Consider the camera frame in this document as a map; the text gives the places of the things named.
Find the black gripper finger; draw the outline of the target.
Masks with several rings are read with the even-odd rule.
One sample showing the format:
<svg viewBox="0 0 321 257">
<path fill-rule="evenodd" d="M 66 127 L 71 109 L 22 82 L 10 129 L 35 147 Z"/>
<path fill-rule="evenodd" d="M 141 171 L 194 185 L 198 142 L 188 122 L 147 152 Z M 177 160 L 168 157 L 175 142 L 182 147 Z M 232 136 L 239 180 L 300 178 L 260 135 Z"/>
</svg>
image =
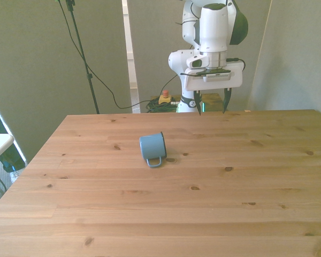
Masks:
<svg viewBox="0 0 321 257">
<path fill-rule="evenodd" d="M 227 110 L 228 104 L 231 99 L 232 89 L 231 88 L 225 88 L 224 89 L 224 100 L 223 100 L 223 113 Z"/>
<path fill-rule="evenodd" d="M 198 113 L 199 113 L 199 115 L 201 115 L 202 94 L 201 94 L 200 90 L 194 91 L 194 101 L 195 101 Z"/>
</svg>

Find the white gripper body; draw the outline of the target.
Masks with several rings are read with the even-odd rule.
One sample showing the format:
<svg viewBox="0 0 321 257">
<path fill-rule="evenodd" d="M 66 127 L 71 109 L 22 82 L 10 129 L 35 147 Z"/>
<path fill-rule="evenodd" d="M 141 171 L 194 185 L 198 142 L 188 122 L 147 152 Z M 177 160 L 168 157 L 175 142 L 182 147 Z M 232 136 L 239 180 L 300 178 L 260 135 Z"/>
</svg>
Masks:
<svg viewBox="0 0 321 257">
<path fill-rule="evenodd" d="M 196 91 L 240 87 L 242 70 L 242 61 L 227 63 L 222 70 L 212 73 L 205 68 L 187 68 L 184 72 L 184 89 Z"/>
</svg>

